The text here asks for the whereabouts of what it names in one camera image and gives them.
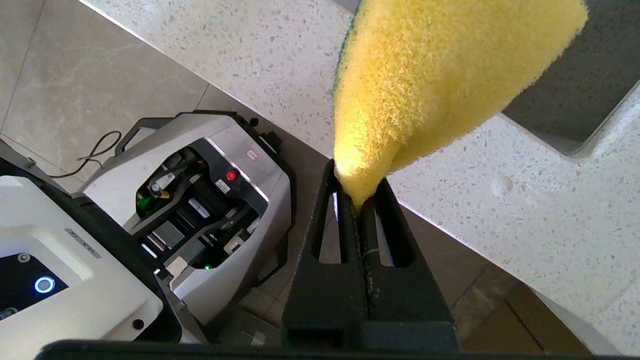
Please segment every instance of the wire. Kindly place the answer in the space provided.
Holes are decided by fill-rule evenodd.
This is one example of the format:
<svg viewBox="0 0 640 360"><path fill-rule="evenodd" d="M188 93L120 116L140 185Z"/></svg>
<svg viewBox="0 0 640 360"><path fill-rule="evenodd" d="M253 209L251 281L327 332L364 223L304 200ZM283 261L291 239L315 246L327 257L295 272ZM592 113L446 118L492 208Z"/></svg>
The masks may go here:
<svg viewBox="0 0 640 360"><path fill-rule="evenodd" d="M116 140L114 140L114 142L113 142L113 143L112 143L108 148L106 148L106 149L104 149L104 150L102 150L102 151L99 151L99 152L95 152L95 151L98 149L98 146L100 146L100 144L102 143L102 141L103 141L104 139L106 139L106 138L107 138L107 136L109 136L109 135L113 135L113 134L117 134L117 135L118 135L118 137L116 138ZM119 132L118 130L112 130L112 131L110 131L110 132L108 132L108 133L106 133L106 134L102 135L102 137L98 140L98 142L97 142L97 143L95 143L95 146L93 147L93 149L91 150L91 152L89 152L89 155L87 155L87 156L82 156L82 157L80 157L80 158L76 159L77 161L83 161L83 160L84 160L84 161L83 161L83 163L82 163L82 164L81 164L81 165L76 169L76 171L69 172L69 173L67 173L67 174L63 174L63 175L55 175L55 176L50 175L49 177L51 177L52 179L61 179L61 178L63 178L63 177L69 177L69 176L76 175L76 174L77 174L77 173L79 173L79 172L80 172L80 170L82 170L82 169L84 168L84 166L85 166L87 163L89 163L90 161L91 161L91 162L94 162L94 163L98 163L98 164L100 165L100 168L102 168L102 163L101 163L100 161L98 161L98 160L94 159L94 158L95 158L96 156L100 156L100 155L102 155L102 154L105 154L105 153L106 153L106 152L108 152L109 150L113 149L116 145L118 145L118 142L120 141L120 139L121 139L121 138L122 138L122 133L121 133L121 132Z"/></svg>

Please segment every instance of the terrazzo countertop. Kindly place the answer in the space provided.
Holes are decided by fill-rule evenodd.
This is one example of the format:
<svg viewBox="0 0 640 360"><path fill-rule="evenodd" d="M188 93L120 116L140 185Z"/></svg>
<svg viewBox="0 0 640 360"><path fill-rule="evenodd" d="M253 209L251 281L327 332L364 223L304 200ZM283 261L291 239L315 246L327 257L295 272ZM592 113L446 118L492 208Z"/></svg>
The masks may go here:
<svg viewBox="0 0 640 360"><path fill-rule="evenodd" d="M328 0L82 0L324 155ZM640 88L571 157L504 115L390 176L407 207L640 355Z"/></svg>

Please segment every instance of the red button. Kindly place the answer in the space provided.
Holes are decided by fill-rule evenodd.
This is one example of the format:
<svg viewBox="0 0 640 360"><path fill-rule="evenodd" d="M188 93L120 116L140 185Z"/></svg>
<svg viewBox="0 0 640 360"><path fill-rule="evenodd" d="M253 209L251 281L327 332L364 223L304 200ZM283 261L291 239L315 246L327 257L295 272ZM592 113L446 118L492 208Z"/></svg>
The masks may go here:
<svg viewBox="0 0 640 360"><path fill-rule="evenodd" d="M235 179L236 179L236 172L233 170L229 170L229 172L227 172L227 180L233 181Z"/></svg>

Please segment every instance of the sink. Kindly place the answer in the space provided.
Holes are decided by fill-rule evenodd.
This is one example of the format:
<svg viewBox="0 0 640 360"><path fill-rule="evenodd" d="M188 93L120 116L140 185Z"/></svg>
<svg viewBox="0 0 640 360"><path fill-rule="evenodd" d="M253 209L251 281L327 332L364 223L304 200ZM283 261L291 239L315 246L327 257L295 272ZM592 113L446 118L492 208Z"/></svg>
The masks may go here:
<svg viewBox="0 0 640 360"><path fill-rule="evenodd" d="M503 111L567 155L640 79L640 1L585 3L589 20L582 33Z"/></svg>

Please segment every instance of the yellow sponge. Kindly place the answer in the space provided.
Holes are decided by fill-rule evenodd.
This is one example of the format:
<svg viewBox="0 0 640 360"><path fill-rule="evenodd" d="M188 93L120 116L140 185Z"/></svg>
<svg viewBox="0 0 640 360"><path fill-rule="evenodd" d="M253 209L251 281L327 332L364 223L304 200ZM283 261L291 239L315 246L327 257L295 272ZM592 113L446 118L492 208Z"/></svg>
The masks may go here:
<svg viewBox="0 0 640 360"><path fill-rule="evenodd" d="M586 19L581 0L363 0L334 89L335 164L356 209L501 111Z"/></svg>

